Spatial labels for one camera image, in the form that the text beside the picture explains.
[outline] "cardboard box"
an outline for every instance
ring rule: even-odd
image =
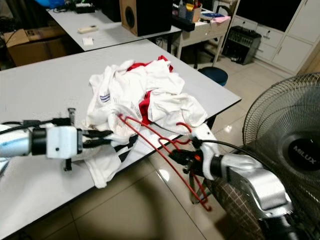
[[[79,46],[59,26],[19,29],[5,33],[4,40],[17,67],[80,52]]]

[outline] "wooden speaker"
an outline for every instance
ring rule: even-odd
[[[122,26],[136,36],[169,31],[173,0],[120,0]]]

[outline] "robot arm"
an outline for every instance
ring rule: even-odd
[[[245,193],[267,239],[306,239],[298,235],[298,230],[287,221],[293,212],[292,202],[279,178],[265,169],[256,159],[248,155],[221,155],[211,130],[202,124],[192,130],[192,143],[195,152],[174,150],[170,157],[179,164],[185,165],[183,171],[203,176],[209,180],[223,178],[231,186]],[[197,161],[194,155],[201,155]]]
[[[46,123],[51,127],[40,127],[38,120],[24,121],[22,126],[10,128],[0,124],[1,162],[16,156],[46,155],[48,159],[65,159],[66,171],[72,170],[71,158],[91,149],[111,143],[111,130],[82,130],[74,127],[75,109],[69,108],[69,117],[54,118]]]

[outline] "fan guard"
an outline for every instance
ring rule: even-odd
[[[293,204],[320,221],[320,72],[274,84],[244,121],[243,144],[282,181]]]

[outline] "white table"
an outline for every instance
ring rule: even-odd
[[[50,10],[49,14],[84,51],[181,32],[181,29],[172,26],[170,31],[145,36],[135,36],[133,33],[122,27],[121,22],[113,22],[100,10],[96,10],[93,13],[81,14],[74,11],[56,13],[53,12],[53,10]],[[78,33],[78,28],[85,28],[92,25],[98,26],[99,30],[85,34]],[[85,37],[92,37],[93,45],[84,45],[83,38]]]
[[[0,122],[47,120],[67,116],[76,108],[75,125],[81,126],[92,98],[89,78],[107,65],[135,59],[150,62],[164,55],[185,80],[183,92],[193,95],[214,116],[240,101],[240,97],[202,75],[148,40],[102,48],[0,71]],[[157,143],[156,136],[141,130]],[[171,139],[172,133],[162,130]],[[153,152],[139,138],[120,170]],[[16,157],[0,178],[0,239],[9,236],[94,186],[84,163],[63,171],[64,161],[44,156]]]
[[[205,14],[205,13],[213,13],[213,12],[204,9],[204,11],[202,11],[201,14]],[[180,59],[183,47],[205,42],[214,38],[218,38],[218,46],[216,49],[216,54],[213,59],[213,65],[216,64],[222,48],[222,44],[224,42],[225,36],[228,31],[229,24],[230,24],[230,20],[224,21],[222,23],[205,22],[205,21],[196,22],[193,31],[190,31],[190,32],[183,31],[182,34],[180,34],[180,36],[173,43],[174,45],[177,46],[176,57]]]

